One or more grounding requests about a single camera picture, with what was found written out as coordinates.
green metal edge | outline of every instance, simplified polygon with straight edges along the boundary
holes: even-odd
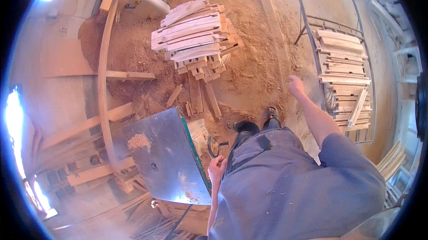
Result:
[[[199,172],[202,176],[202,180],[204,181],[205,186],[206,186],[209,194],[211,195],[211,189],[212,189],[211,181],[207,178],[207,176],[204,172],[204,168],[202,167],[202,163],[201,163],[201,160],[199,159],[198,152],[196,151],[196,147],[193,143],[192,137],[190,136],[190,131],[189,131],[189,128],[187,127],[187,122],[186,122],[186,119],[183,115],[182,108],[177,107],[177,110],[179,110],[180,120],[183,123],[183,126],[185,128],[186,137],[187,137],[187,140],[189,141],[190,149],[193,152],[193,157],[195,159],[196,165],[198,166]]]

dark trousers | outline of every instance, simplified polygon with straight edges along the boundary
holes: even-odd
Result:
[[[244,141],[253,137],[260,131],[269,130],[269,129],[281,129],[280,121],[276,118],[268,119],[263,124],[263,128],[261,128],[261,130],[259,130],[259,127],[256,124],[250,121],[241,121],[236,123],[235,130],[236,132],[238,132],[238,135],[236,135],[232,148],[230,148],[229,158],[227,159],[226,171],[224,172],[222,179],[227,174],[231,173],[235,167],[235,166],[232,166],[233,154],[235,149],[238,148],[241,144],[243,144]]]

hand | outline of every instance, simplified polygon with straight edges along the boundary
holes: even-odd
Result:
[[[226,170],[227,160],[224,156],[218,156],[211,159],[208,167],[208,175],[213,186],[220,186],[221,177]]]
[[[305,87],[303,85],[302,80],[300,80],[300,78],[296,77],[296,76],[288,76],[288,78],[291,80],[291,82],[289,82],[287,84],[287,88],[289,90],[289,92],[296,98],[299,99],[302,96],[306,96],[305,93]]]

sandal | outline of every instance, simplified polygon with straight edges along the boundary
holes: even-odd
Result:
[[[266,118],[269,119],[269,116],[272,115],[274,118],[278,119],[278,110],[276,110],[276,107],[268,106],[266,108]]]
[[[233,131],[236,131],[236,129],[235,129],[235,125],[236,125],[236,121],[233,121],[233,120],[229,120],[229,121],[227,121],[226,122],[226,127],[229,129],[229,130],[233,130]]]

forearm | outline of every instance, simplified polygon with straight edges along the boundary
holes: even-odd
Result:
[[[302,105],[309,131],[320,149],[327,136],[332,133],[341,133],[333,118],[314,104],[308,96],[302,94],[297,96],[296,99]]]
[[[207,228],[207,235],[210,232],[211,226],[214,223],[215,215],[217,213],[217,207],[218,207],[218,190],[220,189],[220,184],[213,184],[212,190],[211,190],[211,210],[210,210],[210,216],[208,218],[208,228]]]

